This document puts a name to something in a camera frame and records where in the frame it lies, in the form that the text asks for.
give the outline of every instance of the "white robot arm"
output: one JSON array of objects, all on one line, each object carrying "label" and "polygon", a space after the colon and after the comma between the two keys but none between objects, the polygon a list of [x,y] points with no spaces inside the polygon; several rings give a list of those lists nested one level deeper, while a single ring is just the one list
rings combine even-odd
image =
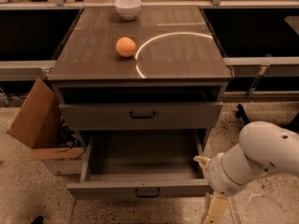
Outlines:
[{"label": "white robot arm", "polygon": [[275,124],[256,121],[239,134],[239,144],[209,159],[194,157],[203,169],[210,196],[204,223],[218,223],[227,205],[227,196],[236,195],[255,179],[279,171],[299,176],[299,135]]}]

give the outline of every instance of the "drawer front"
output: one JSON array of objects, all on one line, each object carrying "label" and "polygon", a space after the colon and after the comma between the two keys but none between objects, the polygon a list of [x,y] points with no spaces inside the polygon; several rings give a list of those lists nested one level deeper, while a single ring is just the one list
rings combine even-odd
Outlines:
[{"label": "drawer front", "polygon": [[212,189],[193,157],[196,131],[106,131],[87,146],[76,199],[203,197]]},{"label": "drawer front", "polygon": [[222,103],[60,105],[74,130],[213,128]]}]

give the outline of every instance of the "speckled floor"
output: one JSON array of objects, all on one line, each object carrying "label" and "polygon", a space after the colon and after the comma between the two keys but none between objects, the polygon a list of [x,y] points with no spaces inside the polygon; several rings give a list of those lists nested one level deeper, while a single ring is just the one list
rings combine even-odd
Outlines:
[{"label": "speckled floor", "polygon": [[[206,145],[213,157],[237,143],[243,121],[236,103],[226,103]],[[249,119],[278,125],[291,121],[299,103],[244,103]],[[200,223],[204,198],[75,201],[66,190],[78,175],[53,175],[40,161],[29,160],[29,148],[6,134],[18,107],[0,108],[0,223]],[[298,224],[299,177],[279,173],[249,183],[230,198],[221,224]]]}]

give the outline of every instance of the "drawer handle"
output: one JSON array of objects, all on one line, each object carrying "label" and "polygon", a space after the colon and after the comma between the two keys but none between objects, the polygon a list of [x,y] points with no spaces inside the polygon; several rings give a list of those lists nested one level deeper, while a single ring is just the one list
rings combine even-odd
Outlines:
[{"label": "drawer handle", "polygon": [[150,195],[144,195],[144,194],[139,194],[138,193],[138,189],[135,189],[135,196],[137,198],[158,198],[160,196],[160,189],[157,188],[156,190],[156,193],[155,194],[150,194]]},{"label": "drawer handle", "polygon": [[155,118],[157,112],[156,111],[152,111],[150,114],[137,114],[134,111],[130,111],[130,117],[132,119],[153,119]]}]

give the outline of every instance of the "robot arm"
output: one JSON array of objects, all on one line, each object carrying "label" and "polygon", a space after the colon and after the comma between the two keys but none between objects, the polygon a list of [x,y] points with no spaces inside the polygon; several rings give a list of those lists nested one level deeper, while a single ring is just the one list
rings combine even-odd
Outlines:
[{"label": "robot arm", "polygon": [[279,171],[299,176],[299,135],[275,124],[256,121],[239,134],[239,144],[213,159],[194,157],[209,185],[232,196],[247,183]]}]

